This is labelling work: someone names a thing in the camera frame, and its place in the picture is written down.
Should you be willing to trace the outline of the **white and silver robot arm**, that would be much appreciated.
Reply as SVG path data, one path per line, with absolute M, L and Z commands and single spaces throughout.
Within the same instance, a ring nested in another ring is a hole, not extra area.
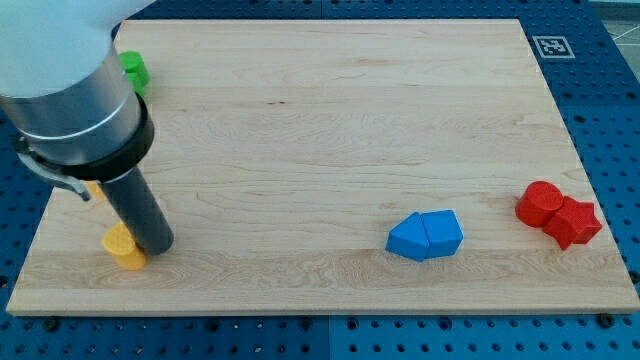
M 146 155 L 154 130 L 113 29 L 153 0 L 1 0 L 1 108 L 36 171 L 109 181 Z

